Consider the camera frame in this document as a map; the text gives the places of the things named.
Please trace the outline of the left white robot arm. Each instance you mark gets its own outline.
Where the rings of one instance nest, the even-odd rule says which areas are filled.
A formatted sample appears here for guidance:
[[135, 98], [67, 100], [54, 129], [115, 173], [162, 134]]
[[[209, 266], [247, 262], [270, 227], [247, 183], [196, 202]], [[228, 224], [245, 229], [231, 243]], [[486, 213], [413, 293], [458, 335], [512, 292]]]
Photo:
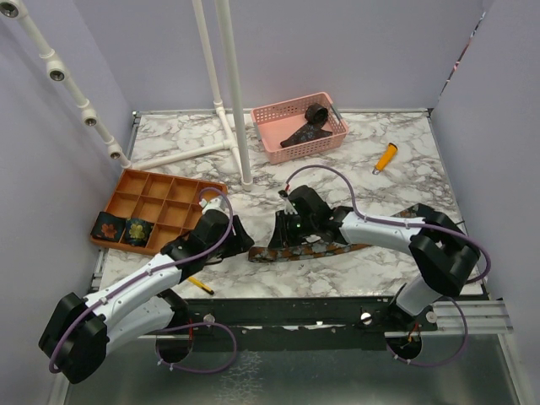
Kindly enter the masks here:
[[50, 372], [62, 373], [77, 384], [125, 343], [149, 332], [179, 332], [192, 315], [173, 287], [214, 258], [233, 257], [253, 245], [237, 215], [210, 209], [195, 229], [167, 242], [135, 273], [83, 298], [65, 295], [38, 342]]

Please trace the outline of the brown grey floral tie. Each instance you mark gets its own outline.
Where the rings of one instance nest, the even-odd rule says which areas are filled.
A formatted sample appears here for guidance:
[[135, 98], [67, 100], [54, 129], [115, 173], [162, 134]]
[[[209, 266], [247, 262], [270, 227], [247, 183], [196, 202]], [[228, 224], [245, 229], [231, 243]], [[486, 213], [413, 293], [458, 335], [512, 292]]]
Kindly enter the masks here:
[[248, 251], [248, 261], [255, 263], [293, 262], [322, 257], [333, 257], [352, 251], [359, 251], [368, 247], [370, 247], [370, 245], [341, 245], [337, 242], [325, 242], [321, 239], [312, 242], [302, 242], [298, 246], [289, 246], [283, 249], [269, 249], [264, 246], [253, 246]]

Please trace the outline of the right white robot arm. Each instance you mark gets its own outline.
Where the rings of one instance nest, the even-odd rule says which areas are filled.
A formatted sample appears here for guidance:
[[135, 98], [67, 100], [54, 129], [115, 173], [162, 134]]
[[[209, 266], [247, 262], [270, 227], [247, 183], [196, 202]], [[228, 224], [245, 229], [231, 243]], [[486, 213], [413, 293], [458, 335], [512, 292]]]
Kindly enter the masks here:
[[445, 214], [433, 211], [426, 217], [367, 217], [351, 207], [331, 208], [317, 192], [299, 186], [280, 191], [284, 209], [276, 213], [273, 241], [285, 248], [312, 248], [310, 238], [322, 243], [316, 253], [329, 247], [377, 246], [409, 255], [419, 275], [395, 295], [387, 310], [389, 323], [398, 330], [413, 325], [425, 307], [445, 296], [456, 298], [480, 258], [480, 250]]

